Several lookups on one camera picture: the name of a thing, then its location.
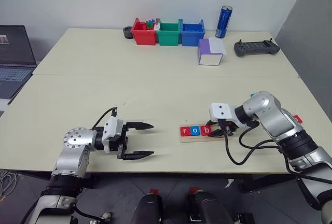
laptop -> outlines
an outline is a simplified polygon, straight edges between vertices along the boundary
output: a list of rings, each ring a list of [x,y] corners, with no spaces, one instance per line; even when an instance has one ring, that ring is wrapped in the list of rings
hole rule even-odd
[[[37,66],[23,25],[0,25],[0,99],[10,99]]]

laptop keyboard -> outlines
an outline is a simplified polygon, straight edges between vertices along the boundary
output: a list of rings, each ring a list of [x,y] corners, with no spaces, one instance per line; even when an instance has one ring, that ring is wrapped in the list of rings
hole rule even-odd
[[[30,73],[30,69],[0,67],[0,81],[21,82]]]

gray floor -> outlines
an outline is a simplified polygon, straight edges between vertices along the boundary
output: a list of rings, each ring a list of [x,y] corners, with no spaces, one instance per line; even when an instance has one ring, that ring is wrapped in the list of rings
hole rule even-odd
[[[242,194],[236,180],[225,189],[226,179],[183,177],[115,177],[105,176],[96,189],[85,189],[79,196],[78,208],[86,213],[101,216],[113,212],[113,222],[130,223],[135,206],[151,188],[158,189],[163,198],[166,224],[186,223],[185,197],[189,187],[216,195],[232,213],[251,212],[256,224],[316,224],[321,223],[320,212],[304,200],[294,181],[279,184],[260,192]],[[28,176],[18,176],[15,191],[0,202],[0,223],[19,223],[25,212],[45,189],[47,181]],[[89,223],[77,216],[79,223]]]

blue letter block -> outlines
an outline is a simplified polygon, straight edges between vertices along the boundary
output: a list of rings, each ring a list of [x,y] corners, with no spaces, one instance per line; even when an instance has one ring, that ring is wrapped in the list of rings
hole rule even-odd
[[[190,135],[199,136],[200,135],[199,126],[190,127]]]

blue bin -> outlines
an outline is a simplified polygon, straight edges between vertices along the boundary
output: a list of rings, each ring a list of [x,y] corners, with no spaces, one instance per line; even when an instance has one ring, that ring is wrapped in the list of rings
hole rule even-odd
[[[179,19],[179,23],[182,46],[198,46],[199,39],[203,39],[205,34],[203,20],[199,24],[192,24],[183,23],[182,19]]]

